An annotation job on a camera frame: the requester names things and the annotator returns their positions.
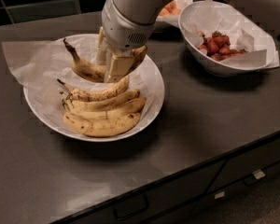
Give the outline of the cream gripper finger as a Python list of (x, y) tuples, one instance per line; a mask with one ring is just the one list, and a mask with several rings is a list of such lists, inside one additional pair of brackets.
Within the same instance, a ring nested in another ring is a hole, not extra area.
[(108, 49), (105, 60), (104, 83), (119, 82), (128, 74), (133, 62), (134, 57), (130, 49)]
[(108, 42), (105, 38), (104, 28), (101, 27), (99, 30), (97, 53), (96, 53), (96, 63), (97, 64), (105, 65), (107, 52), (108, 52)]

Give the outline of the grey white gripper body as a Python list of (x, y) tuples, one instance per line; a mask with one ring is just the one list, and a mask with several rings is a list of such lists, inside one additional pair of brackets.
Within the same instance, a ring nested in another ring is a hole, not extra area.
[(105, 37), (115, 49), (136, 49), (144, 46), (155, 25), (137, 24), (125, 18), (113, 0), (105, 0), (102, 10), (102, 26)]

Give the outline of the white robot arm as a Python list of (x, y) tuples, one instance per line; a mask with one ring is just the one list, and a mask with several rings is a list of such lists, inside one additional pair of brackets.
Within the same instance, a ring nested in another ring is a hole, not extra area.
[(104, 83), (132, 72), (132, 51), (142, 48), (155, 29), (161, 10), (174, 0), (105, 0), (102, 29), (106, 44)]

